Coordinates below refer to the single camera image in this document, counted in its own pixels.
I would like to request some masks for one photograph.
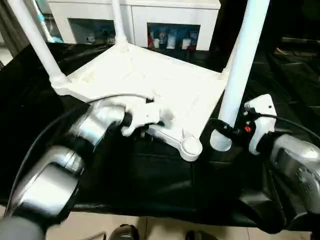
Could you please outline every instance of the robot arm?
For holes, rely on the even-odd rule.
[[[320,214],[320,149],[310,142],[275,132],[277,113],[269,94],[246,102],[244,111],[244,121],[238,128],[217,120],[216,129],[253,155],[269,156],[274,170],[290,183],[305,209]]]
[[[157,123],[159,114],[154,109],[153,112],[140,111],[138,122]],[[109,101],[93,104],[19,182],[0,222],[0,239],[44,239],[48,227],[69,215],[82,173],[92,161],[90,153],[107,130],[111,126],[122,127],[129,136],[141,126],[136,118],[122,105]]]

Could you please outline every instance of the white pole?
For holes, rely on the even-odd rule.
[[[32,4],[33,4],[33,8],[36,12],[36,17],[39,19],[40,21],[40,24],[41,24],[41,27],[42,27],[42,30],[44,32],[44,35],[46,37],[46,40],[49,42],[49,43],[54,43],[54,39],[52,38],[52,36],[50,35],[50,32],[46,26],[46,22],[45,22],[45,17],[44,15],[42,14],[42,12],[40,11],[38,5],[37,5],[37,2],[36,0],[31,0],[32,1]]]
[[[43,67],[49,75],[49,80],[53,88],[59,88],[67,83],[64,75],[54,57],[52,56],[46,42],[44,41],[37,25],[33,21],[23,0],[8,0],[14,15],[19,21],[25,35],[29,39],[34,51],[39,57]]]
[[[124,31],[124,24],[122,22],[119,0],[112,0],[111,5],[113,13],[113,24],[115,29],[115,43],[127,44],[128,41]]]
[[[232,127],[235,125],[255,58],[269,2],[270,0],[248,0],[243,23],[235,44],[236,49],[233,51],[233,61],[232,55],[230,56],[232,65],[219,112],[219,119]],[[214,130],[211,134],[210,144],[215,150],[224,152],[230,149],[232,142]]]

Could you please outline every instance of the white bracket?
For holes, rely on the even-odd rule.
[[[244,104],[245,110],[254,109],[256,113],[259,114],[268,114],[277,116],[276,109],[274,106],[274,102],[270,94],[265,94],[258,96]],[[255,132],[251,138],[249,144],[249,151],[253,155],[259,155],[260,153],[257,151],[257,146],[263,135],[268,132],[275,131],[276,119],[271,117],[259,117],[254,121],[255,123]]]

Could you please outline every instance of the gray robot arm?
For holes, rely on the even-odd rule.
[[[109,127],[119,126],[126,116],[124,106],[102,101],[91,106],[66,135],[86,141],[94,149]],[[0,239],[42,240],[48,227],[63,221],[74,204],[85,168],[84,157],[63,144],[50,147],[13,192],[7,214],[0,222]]]
[[[305,209],[320,214],[320,149],[284,134],[275,140],[270,161],[290,180]]]

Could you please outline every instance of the black cloth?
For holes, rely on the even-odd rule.
[[[49,48],[66,74],[72,73],[107,49],[103,45],[50,43]],[[206,51],[159,50],[162,54],[208,69],[219,70]],[[271,94],[279,116],[320,132],[319,61],[289,59],[258,52],[251,69],[243,102]],[[108,78],[105,66],[105,77]],[[2,158],[0,203],[6,204],[14,177],[28,148],[53,119],[83,104],[71,96],[58,96],[31,46],[26,47],[0,71],[2,102],[0,132]],[[212,116],[219,112],[221,100]],[[48,132],[36,146],[25,172],[50,143],[80,112]],[[301,139],[311,141],[299,129]],[[95,164],[94,177],[81,183],[75,211],[135,216],[170,217],[194,223],[258,227],[268,233],[282,229],[312,230],[310,216],[300,199],[276,176],[268,157],[253,156],[235,144],[228,152],[210,146],[213,125],[209,121],[200,138],[203,152],[193,163],[178,151],[150,136],[122,137],[112,132],[109,152]]]

